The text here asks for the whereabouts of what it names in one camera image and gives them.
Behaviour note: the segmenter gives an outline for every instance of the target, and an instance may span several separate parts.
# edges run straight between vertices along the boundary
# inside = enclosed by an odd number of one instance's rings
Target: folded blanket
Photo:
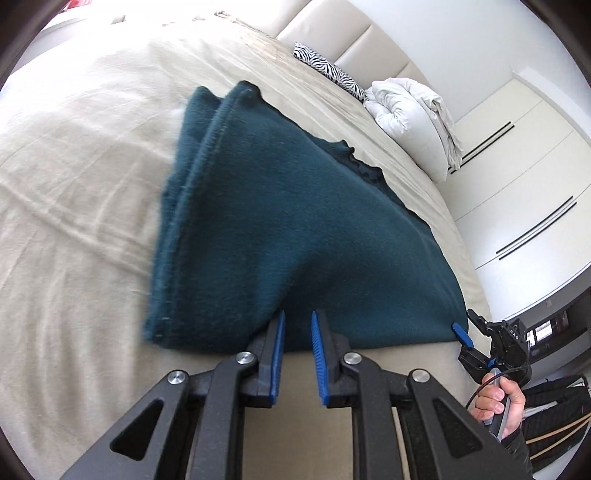
[[[405,131],[413,128],[420,130],[419,133],[423,137],[423,144],[425,142],[432,142],[433,134],[431,132],[425,132],[425,129],[422,128],[422,126],[419,127],[409,124],[410,121],[417,121],[415,115],[407,115],[405,111],[409,108],[407,103],[408,100],[413,100],[414,104],[419,106],[426,113],[433,128],[437,132],[441,147],[446,156],[447,166],[455,170],[460,167],[460,162],[462,160],[462,145],[454,132],[452,115],[445,106],[443,98],[441,98],[440,95],[435,93],[429,87],[418,83],[416,80],[408,78],[389,78],[383,81],[376,80],[372,82],[372,86],[368,88],[365,93],[368,99],[364,103],[365,108],[389,135],[390,132],[384,128],[383,125],[395,123],[401,124],[401,127],[404,128]],[[419,162],[425,163],[422,158],[419,159]]]
[[[284,309],[286,350],[309,349],[324,308],[354,348],[453,341],[464,301],[430,228],[352,153],[248,82],[224,99],[198,88],[163,194],[145,337],[237,352]]]

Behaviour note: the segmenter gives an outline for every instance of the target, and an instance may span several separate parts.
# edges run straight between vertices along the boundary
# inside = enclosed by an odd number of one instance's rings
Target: silver screw
[[[429,375],[429,372],[427,372],[426,370],[421,370],[419,368],[418,370],[415,370],[413,372],[413,380],[415,382],[425,383],[428,382],[430,378],[431,375]]]
[[[236,362],[241,365],[249,364],[250,362],[254,362],[255,354],[250,352],[240,352],[236,356]]]
[[[363,357],[361,357],[361,355],[359,355],[357,352],[349,352],[345,354],[343,360],[345,360],[347,365],[357,365],[361,362],[361,360],[363,360]]]
[[[187,374],[181,370],[175,370],[168,374],[168,383],[178,385],[187,379]]]

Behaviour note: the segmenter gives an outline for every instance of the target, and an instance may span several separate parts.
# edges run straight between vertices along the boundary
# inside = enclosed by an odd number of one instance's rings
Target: black sleeve
[[[509,454],[517,461],[530,476],[532,467],[530,462],[530,451],[525,444],[525,437],[521,429],[517,429],[511,435],[505,437],[501,445],[507,449]]]

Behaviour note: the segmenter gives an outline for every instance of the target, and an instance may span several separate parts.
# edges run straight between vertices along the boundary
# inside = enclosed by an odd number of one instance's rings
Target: white wardrobe
[[[518,80],[456,125],[463,164],[439,189],[493,320],[509,319],[591,264],[591,147]]]

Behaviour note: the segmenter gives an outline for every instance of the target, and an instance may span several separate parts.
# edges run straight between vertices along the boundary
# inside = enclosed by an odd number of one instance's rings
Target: white wall
[[[456,119],[528,67],[591,116],[574,60],[519,0],[349,1],[412,58]]]

